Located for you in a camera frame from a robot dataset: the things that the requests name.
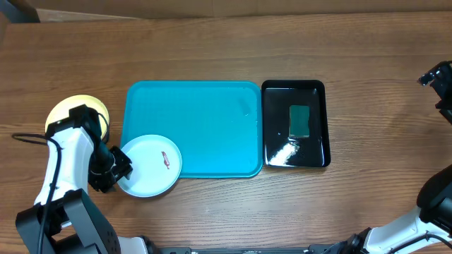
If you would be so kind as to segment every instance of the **glossy black tray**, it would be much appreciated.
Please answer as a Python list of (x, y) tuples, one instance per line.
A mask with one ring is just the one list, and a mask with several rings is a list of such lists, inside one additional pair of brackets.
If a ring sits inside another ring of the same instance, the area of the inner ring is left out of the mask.
[(326, 167), (331, 162), (325, 87), (318, 80), (262, 84), (264, 162), (274, 167)]

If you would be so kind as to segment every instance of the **blue tray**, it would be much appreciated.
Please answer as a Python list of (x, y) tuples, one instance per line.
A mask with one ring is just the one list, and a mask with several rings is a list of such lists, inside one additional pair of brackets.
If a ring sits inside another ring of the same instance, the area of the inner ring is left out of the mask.
[(261, 90), (247, 81), (137, 82), (127, 95), (121, 146), (146, 134), (177, 145), (181, 178), (255, 176), (263, 164)]

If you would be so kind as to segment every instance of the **wooden table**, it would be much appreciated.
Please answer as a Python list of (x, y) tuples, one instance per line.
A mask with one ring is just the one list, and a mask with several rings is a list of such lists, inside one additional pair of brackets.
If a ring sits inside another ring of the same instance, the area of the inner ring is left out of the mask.
[(451, 24), (452, 12), (8, 25), (0, 251), (26, 252), (14, 221), (32, 206), (48, 158), (47, 148), (10, 135), (43, 133), (56, 103), (88, 94), (107, 105), (110, 144), (118, 145), (127, 89), (138, 80), (322, 80), (332, 162), (326, 170), (264, 167), (252, 179), (184, 179), (156, 199), (91, 190), (119, 235), (143, 234), (159, 246), (291, 247), (387, 224), (452, 163), (439, 98), (416, 83), (452, 59)]

